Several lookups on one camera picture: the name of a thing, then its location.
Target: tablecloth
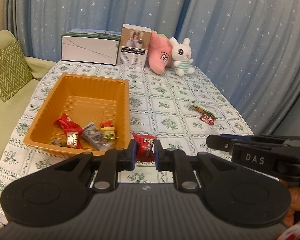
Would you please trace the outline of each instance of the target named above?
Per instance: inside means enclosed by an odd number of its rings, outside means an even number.
[[[40,106],[63,73],[128,80],[131,132],[155,135],[161,140],[164,148],[182,149],[188,155],[206,151],[230,159],[228,153],[208,148],[207,136],[220,133],[247,135],[252,132],[209,78],[195,68],[194,74],[180,77],[173,69],[166,69],[163,75],[157,75],[148,67],[58,62],[38,84],[3,152],[0,161],[0,195],[4,187],[15,179],[64,159],[43,150],[27,147],[23,143]],[[190,107],[192,100],[199,101],[203,108],[211,110],[218,117],[214,126],[199,119],[201,115]],[[173,181],[170,172],[158,172],[154,163],[140,162],[136,164],[134,171],[120,172],[118,180],[130,183]],[[1,206],[0,221],[7,223]]]

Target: metal screw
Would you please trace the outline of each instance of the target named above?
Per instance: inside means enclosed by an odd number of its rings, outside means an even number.
[[[107,189],[110,187],[110,183],[107,181],[98,181],[94,184],[94,187],[97,189]]]
[[[195,189],[198,184],[194,181],[185,181],[181,184],[184,189]]]

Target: gray ribbed surface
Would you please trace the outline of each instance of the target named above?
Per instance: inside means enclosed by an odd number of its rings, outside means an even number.
[[[47,228],[10,223],[0,231],[9,240],[272,240],[286,227],[250,229],[212,216],[197,195],[178,192],[173,184],[119,184],[97,194],[72,220]]]

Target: green sofa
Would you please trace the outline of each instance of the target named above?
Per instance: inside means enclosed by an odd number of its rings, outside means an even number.
[[[0,49],[11,45],[15,41],[16,38],[11,32],[0,31]],[[32,57],[25,57],[25,59],[34,78],[7,102],[4,103],[0,98],[0,159],[10,135],[26,109],[39,80],[56,64],[55,62]]]

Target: stuffed animal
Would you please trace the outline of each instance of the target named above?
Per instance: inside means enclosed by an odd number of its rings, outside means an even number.
[[[163,74],[164,68],[172,66],[172,45],[164,34],[152,31],[148,50],[149,66],[154,73]]]
[[[191,59],[191,48],[189,46],[190,40],[185,38],[183,43],[178,43],[175,38],[170,38],[170,43],[172,45],[172,58],[175,60],[173,65],[176,68],[176,74],[178,76],[183,76],[184,74],[193,74],[194,68],[190,67],[193,62]]]

